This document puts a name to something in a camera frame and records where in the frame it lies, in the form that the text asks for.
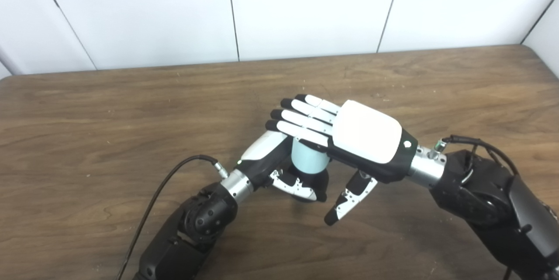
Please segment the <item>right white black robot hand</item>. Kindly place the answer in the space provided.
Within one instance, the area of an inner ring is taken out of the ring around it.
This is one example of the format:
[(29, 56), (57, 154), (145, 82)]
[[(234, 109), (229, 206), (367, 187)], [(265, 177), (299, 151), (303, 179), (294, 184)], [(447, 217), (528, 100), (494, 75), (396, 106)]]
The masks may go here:
[(402, 181), (411, 170), (418, 141), (400, 123), (371, 107), (347, 100), (339, 106), (313, 95), (281, 100), (265, 127), (356, 169), (324, 222), (347, 215), (378, 183)]

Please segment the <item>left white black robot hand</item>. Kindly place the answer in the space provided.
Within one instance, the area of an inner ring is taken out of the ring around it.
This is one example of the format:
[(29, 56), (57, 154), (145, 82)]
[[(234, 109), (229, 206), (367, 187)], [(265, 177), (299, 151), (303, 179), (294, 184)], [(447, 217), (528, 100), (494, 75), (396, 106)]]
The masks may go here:
[(263, 133), (243, 153), (231, 175), (238, 175), (251, 192), (273, 186), (309, 202), (325, 202), (327, 195), (303, 183), (296, 175), (279, 169), (291, 156), (293, 138), (274, 131)]

